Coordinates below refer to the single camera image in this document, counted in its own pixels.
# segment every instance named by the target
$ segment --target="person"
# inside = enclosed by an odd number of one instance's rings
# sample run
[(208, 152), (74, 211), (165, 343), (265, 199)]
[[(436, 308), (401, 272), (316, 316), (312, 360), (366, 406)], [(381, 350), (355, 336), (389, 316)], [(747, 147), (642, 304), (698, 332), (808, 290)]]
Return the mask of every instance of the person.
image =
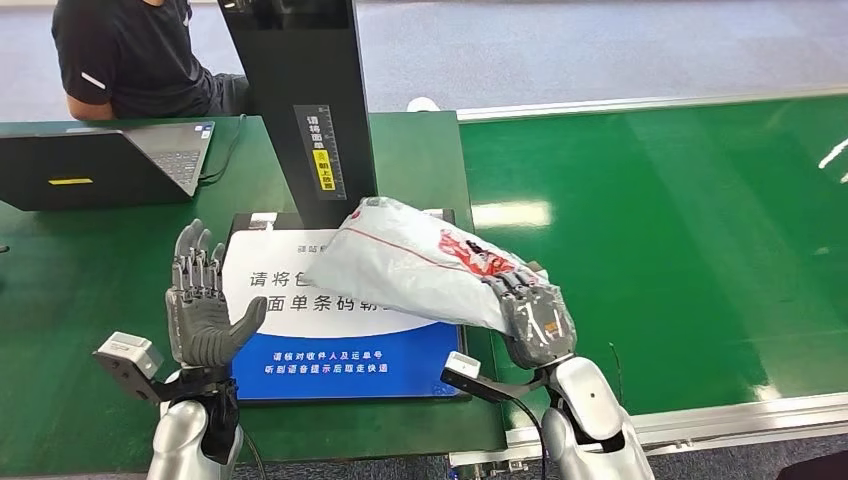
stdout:
[(59, 0), (53, 39), (78, 120), (251, 114), (243, 75), (212, 75), (191, 51), (188, 0)]

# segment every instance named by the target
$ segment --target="package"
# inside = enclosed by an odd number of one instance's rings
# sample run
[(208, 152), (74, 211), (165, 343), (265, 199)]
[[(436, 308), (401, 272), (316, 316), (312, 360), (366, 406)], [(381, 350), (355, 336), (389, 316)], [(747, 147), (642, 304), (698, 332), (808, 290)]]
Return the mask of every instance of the package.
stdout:
[(484, 276), (524, 262), (475, 235), (385, 197), (363, 199), (306, 272), (318, 287), (421, 317), (511, 334)]

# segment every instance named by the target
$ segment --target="black cable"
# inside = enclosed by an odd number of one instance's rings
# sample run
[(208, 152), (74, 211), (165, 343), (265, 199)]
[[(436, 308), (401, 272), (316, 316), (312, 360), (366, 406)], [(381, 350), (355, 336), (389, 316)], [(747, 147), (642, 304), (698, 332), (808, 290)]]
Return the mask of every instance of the black cable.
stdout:
[(547, 480), (548, 451), (545, 449), (545, 438), (542, 436), (542, 425), (539, 423), (539, 420), (536, 419), (536, 415), (533, 415), (533, 412), (527, 408), (527, 405), (525, 405), (524, 402), (517, 398), (511, 398), (510, 400), (512, 400), (512, 403), (514, 403), (516, 407), (520, 408), (525, 415), (530, 417), (530, 421), (533, 422), (533, 426), (536, 427), (536, 431), (539, 433), (539, 444), (542, 446), (542, 480)]
[(615, 345), (609, 342), (612, 354), (615, 357), (615, 368), (618, 373), (618, 403), (624, 408), (624, 382), (621, 379), (621, 360), (618, 358), (618, 352), (615, 350)]
[(239, 123), (236, 126), (236, 134), (233, 135), (233, 139), (230, 140), (230, 148), (227, 150), (227, 156), (224, 158), (224, 165), (221, 166), (221, 169), (214, 173), (207, 173), (205, 175), (201, 175), (199, 178), (201, 186), (209, 186), (214, 185), (224, 176), (224, 172), (227, 171), (227, 167), (230, 166), (230, 159), (233, 157), (233, 152), (238, 145), (239, 138), (241, 138), (241, 127), (244, 124), (244, 119), (246, 115), (239, 115)]
[(256, 460), (256, 468), (259, 469), (259, 478), (261, 480), (268, 480), (268, 474), (265, 473), (265, 464), (262, 463), (262, 457), (259, 456), (259, 450), (256, 449), (256, 444), (253, 443), (253, 439), (250, 438), (250, 434), (247, 433), (247, 430), (242, 427), (242, 433), (244, 433), (244, 440), (247, 442), (247, 448), (250, 449), (250, 453), (253, 454), (253, 459)]

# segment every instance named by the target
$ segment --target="laptop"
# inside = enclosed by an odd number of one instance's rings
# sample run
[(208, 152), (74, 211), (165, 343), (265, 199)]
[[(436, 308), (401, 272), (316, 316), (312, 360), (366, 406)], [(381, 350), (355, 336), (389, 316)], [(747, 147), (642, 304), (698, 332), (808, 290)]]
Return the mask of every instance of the laptop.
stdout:
[(0, 200), (24, 211), (180, 203), (197, 190), (214, 122), (0, 137)]

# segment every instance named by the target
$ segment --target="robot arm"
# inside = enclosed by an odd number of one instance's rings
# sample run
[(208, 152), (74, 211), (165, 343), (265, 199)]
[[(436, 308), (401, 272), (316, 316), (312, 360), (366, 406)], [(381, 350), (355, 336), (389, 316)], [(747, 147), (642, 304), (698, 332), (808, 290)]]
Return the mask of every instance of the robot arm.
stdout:
[(536, 284), (521, 272), (484, 281), (512, 326), (512, 335), (504, 337), (510, 358), (532, 369), (533, 380), (525, 385), (493, 382), (479, 376), (478, 361), (453, 352), (442, 381), (491, 402), (517, 399), (544, 386), (551, 407), (542, 419), (543, 448), (561, 479), (653, 480), (630, 416), (598, 366), (574, 354), (574, 323), (559, 288)]
[(231, 363), (264, 322), (267, 299), (253, 299), (230, 325), (221, 291), (224, 246), (209, 255), (210, 236), (195, 220), (177, 238), (165, 308), (171, 353), (181, 368), (170, 381), (154, 378), (162, 357), (147, 339), (115, 332), (94, 352), (127, 393), (160, 405), (149, 480), (229, 479), (241, 450)]

